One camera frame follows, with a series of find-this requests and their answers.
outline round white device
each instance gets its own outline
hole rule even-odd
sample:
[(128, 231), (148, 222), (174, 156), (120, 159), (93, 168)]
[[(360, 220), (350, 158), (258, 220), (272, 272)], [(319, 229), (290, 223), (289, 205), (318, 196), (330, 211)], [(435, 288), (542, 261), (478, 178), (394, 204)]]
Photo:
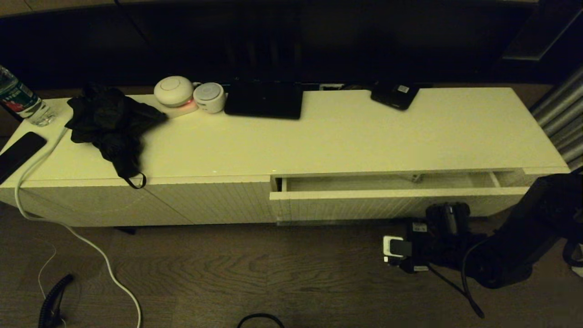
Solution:
[(154, 87), (154, 96), (166, 107), (180, 107), (192, 100), (192, 82), (183, 76), (169, 76)]
[(223, 86), (218, 83), (205, 83), (194, 89), (194, 101), (207, 113), (222, 111), (226, 99)]

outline metal pipe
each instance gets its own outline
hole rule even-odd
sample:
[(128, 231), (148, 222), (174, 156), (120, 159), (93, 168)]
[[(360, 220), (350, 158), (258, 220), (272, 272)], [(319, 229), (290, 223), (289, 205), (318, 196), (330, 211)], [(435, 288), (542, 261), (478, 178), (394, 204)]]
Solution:
[(545, 99), (540, 102), (533, 110), (532, 115), (537, 117), (542, 114), (543, 111), (547, 110), (552, 103), (560, 98), (567, 89), (569, 89), (577, 80), (583, 79), (583, 65), (579, 67), (571, 76), (569, 76), (560, 86), (545, 97)]
[(571, 171), (574, 171), (575, 169), (580, 168), (581, 166), (583, 166), (583, 156), (579, 156), (579, 157), (575, 158), (574, 160), (569, 162), (568, 165), (569, 165), (569, 169)]
[(552, 136), (562, 127), (575, 120), (577, 116), (580, 116), (581, 114), (583, 114), (583, 97), (567, 108), (567, 110), (564, 110), (562, 113), (557, 115), (554, 119), (552, 119), (552, 121), (549, 121), (547, 124), (542, 124), (539, 121), (539, 124), (543, 127), (546, 135)]
[(571, 141), (577, 139), (583, 135), (583, 115), (579, 115), (571, 123), (565, 125), (552, 137), (550, 137), (551, 142), (555, 147), (561, 148)]
[(583, 137), (577, 138), (575, 141), (559, 149), (559, 152), (567, 163), (583, 155)]

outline white cable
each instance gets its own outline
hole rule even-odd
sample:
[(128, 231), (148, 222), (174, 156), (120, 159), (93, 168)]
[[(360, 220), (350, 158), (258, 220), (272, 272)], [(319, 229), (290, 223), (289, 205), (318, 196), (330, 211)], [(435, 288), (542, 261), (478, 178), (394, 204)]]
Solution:
[(67, 229), (68, 231), (70, 231), (73, 236), (79, 238), (80, 240), (84, 241), (85, 243), (87, 243), (89, 246), (95, 248), (105, 259), (106, 261), (106, 265), (107, 265), (107, 270), (109, 271), (109, 274), (111, 276), (111, 279), (113, 280), (113, 282), (119, 287), (121, 288), (124, 292), (126, 292), (126, 294), (129, 295), (129, 297), (131, 297), (132, 301), (134, 302), (134, 304), (136, 305), (136, 310), (138, 311), (138, 326), (137, 328), (140, 328), (142, 325), (142, 310), (140, 309), (140, 304), (138, 303), (138, 300), (136, 299), (136, 297), (133, 295), (133, 293), (126, 288), (126, 286), (122, 285), (117, 278), (115, 277), (115, 275), (113, 274), (113, 271), (111, 269), (111, 264), (109, 262), (109, 258), (107, 257), (107, 255), (94, 243), (92, 243), (91, 241), (89, 241), (88, 239), (86, 239), (85, 237), (81, 236), (80, 234), (78, 234), (75, 230), (73, 230), (73, 228), (71, 228), (70, 226), (68, 226), (67, 224), (64, 224), (62, 222), (58, 222), (58, 221), (52, 221), (52, 220), (47, 220), (47, 219), (35, 219), (32, 218), (28, 215), (28, 213), (26, 213), (24, 211), (24, 208), (22, 207), (22, 203), (20, 201), (20, 186), (22, 185), (22, 183), (24, 182), (24, 179), (28, 176), (29, 172), (31, 172), (36, 166), (37, 164), (39, 164), (40, 162), (42, 162), (43, 160), (45, 160), (47, 157), (49, 157), (49, 155), (52, 154), (52, 152), (55, 150), (55, 148), (57, 147), (57, 145), (59, 144), (59, 142), (61, 141), (61, 139), (63, 139), (63, 136), (65, 135), (65, 133), (67, 132), (67, 128), (64, 127), (63, 130), (61, 131), (61, 133), (59, 134), (59, 136), (57, 137), (57, 140), (55, 140), (55, 143), (52, 145), (51, 149), (49, 149), (45, 154), (43, 154), (41, 157), (39, 157), (37, 160), (35, 160), (25, 171), (24, 173), (22, 173), (22, 175), (20, 176), (20, 178), (18, 179), (18, 182), (16, 183), (16, 187), (14, 188), (14, 198), (16, 200), (16, 206), (18, 207), (18, 210), (20, 211), (20, 214), (22, 214), (22, 216), (27, 219), (27, 220), (31, 220), (31, 221), (43, 221), (43, 222), (50, 222), (50, 223), (55, 223), (58, 225), (62, 225), (63, 227), (65, 227), (65, 229)]
[[(38, 280), (38, 286), (40, 287), (40, 292), (43, 293), (43, 298), (47, 299), (47, 296), (44, 294), (44, 289), (43, 289), (43, 285), (40, 283), (40, 276), (43, 273), (44, 267), (47, 266), (47, 264), (52, 260), (53, 257), (55, 257), (55, 255), (57, 255), (57, 248), (55, 247), (55, 245), (53, 245), (52, 243), (46, 241), (46, 240), (42, 240), (40, 238), (35, 238), (37, 240), (40, 240), (44, 243), (47, 243), (49, 245), (51, 245), (52, 247), (52, 255), (51, 257), (48, 258), (48, 260), (44, 263), (43, 267), (40, 268), (40, 271), (38, 272), (38, 276), (37, 276), (37, 280)], [(65, 321), (65, 319), (61, 318), (61, 321), (63, 322), (63, 324), (65, 325), (65, 328), (67, 328), (67, 322)]]

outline bag strap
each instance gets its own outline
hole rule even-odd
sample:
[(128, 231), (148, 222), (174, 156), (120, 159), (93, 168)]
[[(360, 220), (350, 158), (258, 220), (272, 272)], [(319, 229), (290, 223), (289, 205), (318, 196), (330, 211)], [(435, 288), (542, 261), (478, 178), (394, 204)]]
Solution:
[(136, 187), (136, 185), (133, 184), (129, 178), (127, 178), (127, 177), (124, 178), (124, 180), (128, 183), (128, 185), (134, 189), (142, 189), (146, 186), (146, 182), (147, 182), (146, 176), (142, 172), (138, 172), (138, 173), (142, 175), (142, 184), (139, 187)]

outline bottle label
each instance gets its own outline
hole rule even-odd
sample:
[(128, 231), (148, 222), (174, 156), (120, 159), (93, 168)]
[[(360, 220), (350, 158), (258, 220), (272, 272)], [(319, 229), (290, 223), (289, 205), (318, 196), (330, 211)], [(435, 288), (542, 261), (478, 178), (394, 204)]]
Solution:
[(0, 94), (0, 102), (24, 118), (34, 114), (34, 111), (24, 111), (34, 106), (37, 101), (38, 96), (22, 82)]

